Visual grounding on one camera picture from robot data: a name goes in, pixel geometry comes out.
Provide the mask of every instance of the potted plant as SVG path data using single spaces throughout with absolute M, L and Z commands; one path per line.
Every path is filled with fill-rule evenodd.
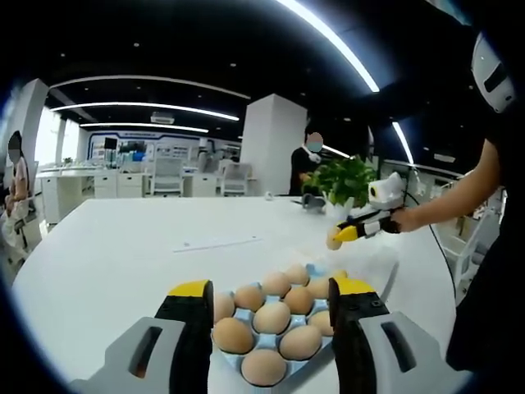
M 345 220 L 352 208 L 362 208 L 368 201 L 368 183 L 376 180 L 376 172 L 358 156 L 335 159 L 322 164 L 303 187 L 315 187 L 325 197 L 326 213 Z

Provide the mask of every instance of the green leaves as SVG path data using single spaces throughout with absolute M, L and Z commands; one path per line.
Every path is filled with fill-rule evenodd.
M 363 207 L 368 201 L 368 183 L 376 180 L 375 171 L 367 167 L 361 158 L 336 159 L 309 174 L 303 187 L 317 187 L 328 195 L 332 204 L 345 205 L 354 197 L 354 206 Z

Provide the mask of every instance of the ceiling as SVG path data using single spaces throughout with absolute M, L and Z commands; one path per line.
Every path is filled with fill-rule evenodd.
M 300 2 L 352 48 L 379 93 L 372 94 L 325 37 L 276 0 L 84 1 L 74 7 L 47 2 L 26 17 L 41 39 L 30 37 L 18 59 L 25 78 L 39 77 L 50 86 L 118 75 L 201 84 L 80 81 L 52 89 L 50 108 L 125 101 L 206 109 L 240 120 L 172 113 L 177 125 L 239 141 L 246 106 L 275 93 L 306 107 L 325 144 L 348 154 L 364 151 L 370 126 L 382 156 L 406 161 L 390 126 L 399 121 L 416 163 L 458 172 L 473 166 L 478 156 L 473 147 L 483 139 L 479 126 L 490 114 L 472 89 L 476 35 L 470 27 L 423 0 Z M 150 123 L 156 110 L 100 107 L 62 114 L 82 124 Z M 434 153 L 456 161 L 438 162 Z

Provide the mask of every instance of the black hair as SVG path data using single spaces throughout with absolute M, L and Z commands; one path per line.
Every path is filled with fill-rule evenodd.
M 7 148 L 9 149 L 9 147 L 12 146 L 15 142 L 18 142 L 17 149 L 20 150 L 20 157 L 24 158 L 24 161 L 25 161 L 24 151 L 22 150 L 22 134 L 18 130 L 12 134 L 7 144 Z M 15 175 L 16 175 L 16 166 L 13 166 L 13 176 Z M 28 193 L 30 193 L 30 170 L 27 165 L 27 162 L 25 163 L 25 175 L 27 176 L 26 179 L 27 179 Z
M 20 156 L 24 157 L 24 152 L 22 151 L 22 134 L 17 130 L 15 131 L 9 142 L 7 143 L 7 148 L 12 147 L 15 142 L 18 142 L 18 150 L 20 150 Z

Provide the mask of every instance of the white egg tray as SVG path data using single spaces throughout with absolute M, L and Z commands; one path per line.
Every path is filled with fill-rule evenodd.
M 310 281 L 313 279 L 319 278 L 319 277 L 326 276 L 326 272 L 324 270 L 321 270 L 315 267 L 313 264 L 307 264 L 306 269 L 308 271 L 308 275 L 310 276 Z M 259 288 L 261 288 L 261 284 L 258 282 L 252 283 L 252 285 L 258 286 Z M 301 285 L 292 284 L 292 287 L 301 287 Z M 267 295 L 264 304 L 279 302 L 280 300 L 281 298 L 277 295 Z M 235 314 L 233 315 L 233 317 L 244 322 L 251 329 L 253 338 L 255 340 L 255 346 L 253 347 L 251 351 L 258 350 L 258 349 L 268 349 L 268 350 L 274 350 L 280 354 L 279 345 L 281 344 L 281 339 L 283 338 L 283 336 L 286 335 L 289 331 L 293 330 L 294 328 L 307 325 L 308 318 L 310 318 L 311 316 L 313 316 L 314 314 L 318 312 L 322 312 L 323 310 L 328 310 L 328 301 L 315 299 L 313 302 L 312 310 L 310 310 L 309 314 L 306 314 L 306 315 L 292 314 L 288 327 L 286 328 L 284 332 L 278 335 L 262 334 L 262 333 L 255 331 L 255 328 L 253 328 L 253 316 L 255 315 L 255 313 L 249 309 L 236 308 Z M 298 373 L 306 364 L 314 363 L 317 357 L 321 353 L 324 353 L 325 351 L 331 351 L 331 348 L 328 348 L 328 346 L 331 344 L 331 341 L 332 341 L 332 337 L 322 337 L 321 347 L 319 348 L 317 353 L 308 360 L 294 361 L 294 360 L 287 360 L 283 357 L 283 360 L 286 362 L 286 373 L 283 379 L 276 385 L 271 386 L 271 387 L 258 387 L 258 386 L 252 385 L 251 383 L 245 380 L 246 384 L 250 385 L 251 388 L 253 389 L 252 392 L 255 392 L 255 393 L 268 394 L 272 392 L 272 390 L 277 390 L 279 386 L 282 386 L 283 383 L 287 379 L 289 379 L 292 375 L 295 375 L 296 373 Z M 228 361 L 228 363 L 242 376 L 241 365 L 244 361 L 244 358 L 250 352 L 246 353 L 245 355 L 234 355 L 234 354 L 222 351 L 222 350 L 220 350 L 220 352 L 226 357 L 226 360 Z

